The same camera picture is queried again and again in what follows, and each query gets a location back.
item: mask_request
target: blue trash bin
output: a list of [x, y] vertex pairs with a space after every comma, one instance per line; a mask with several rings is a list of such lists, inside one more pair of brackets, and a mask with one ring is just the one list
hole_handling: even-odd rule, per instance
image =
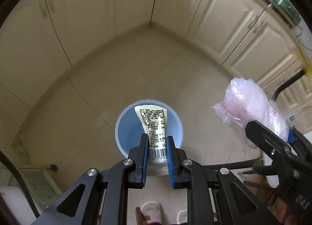
[[119, 115], [115, 126], [115, 139], [120, 152], [128, 158], [131, 148], [140, 145], [143, 126], [135, 113], [135, 106], [152, 104], [167, 109], [168, 125], [167, 136], [172, 135], [176, 148], [180, 148], [183, 142], [183, 126], [177, 113], [167, 104], [156, 100], [140, 100], [130, 104]]

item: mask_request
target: crumpled transparent plastic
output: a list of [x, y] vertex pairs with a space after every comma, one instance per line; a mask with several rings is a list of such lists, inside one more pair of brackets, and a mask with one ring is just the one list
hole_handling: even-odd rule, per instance
[[264, 91], [251, 79], [234, 78], [228, 85], [223, 102], [213, 106], [224, 123], [245, 128], [247, 123], [258, 120], [284, 142], [287, 142], [289, 127], [285, 118], [268, 101]]

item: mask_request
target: green object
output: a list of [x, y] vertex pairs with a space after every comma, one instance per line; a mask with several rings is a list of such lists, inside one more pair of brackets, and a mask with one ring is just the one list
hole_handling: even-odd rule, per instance
[[301, 18], [298, 11], [294, 8], [294, 6], [290, 3], [289, 0], [273, 0], [273, 2], [284, 10], [284, 12], [293, 21], [295, 26], [297, 26], [301, 22]]

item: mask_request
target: beige floor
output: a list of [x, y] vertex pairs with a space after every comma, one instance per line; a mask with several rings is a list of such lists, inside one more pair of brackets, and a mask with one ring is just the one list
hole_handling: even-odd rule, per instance
[[[230, 78], [207, 56], [154, 29], [132, 34], [106, 48], [72, 74], [23, 132], [32, 164], [56, 164], [53, 177], [67, 189], [88, 168], [110, 168], [123, 159], [114, 138], [121, 111], [139, 99], [170, 105], [184, 127], [182, 149], [201, 164], [256, 158], [212, 106]], [[186, 191], [172, 190], [167, 177], [148, 178], [146, 188], [129, 191], [128, 224], [134, 209], [149, 200], [163, 206], [163, 223], [186, 209]]]

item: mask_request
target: triangular cutout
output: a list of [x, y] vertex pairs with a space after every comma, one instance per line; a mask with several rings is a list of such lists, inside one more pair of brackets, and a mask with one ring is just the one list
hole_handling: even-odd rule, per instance
[[57, 212], [65, 214], [69, 217], [74, 217], [78, 209], [82, 194], [85, 190], [85, 185], [80, 184], [74, 189], [71, 194], [63, 200], [57, 207]]
[[241, 216], [245, 216], [257, 210], [257, 206], [235, 183], [231, 183], [230, 185], [238, 207], [238, 212]]

